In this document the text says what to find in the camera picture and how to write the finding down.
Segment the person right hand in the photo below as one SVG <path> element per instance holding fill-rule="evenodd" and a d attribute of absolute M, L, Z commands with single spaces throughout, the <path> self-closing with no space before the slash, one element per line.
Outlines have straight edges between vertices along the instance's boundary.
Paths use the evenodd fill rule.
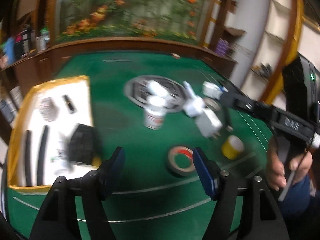
<path fill-rule="evenodd" d="M 309 151 L 305 151 L 304 153 L 291 159 L 289 163 L 289 169 L 296 172 L 295 178 L 292 182 L 293 185 L 302 181 L 306 177 L 311 168 L 312 161 L 312 153 Z M 277 143 L 274 137 L 272 137 L 268 143 L 266 180 L 268 185 L 276 191 L 279 191 L 287 185 L 285 168 L 283 163 L 278 158 Z"/>

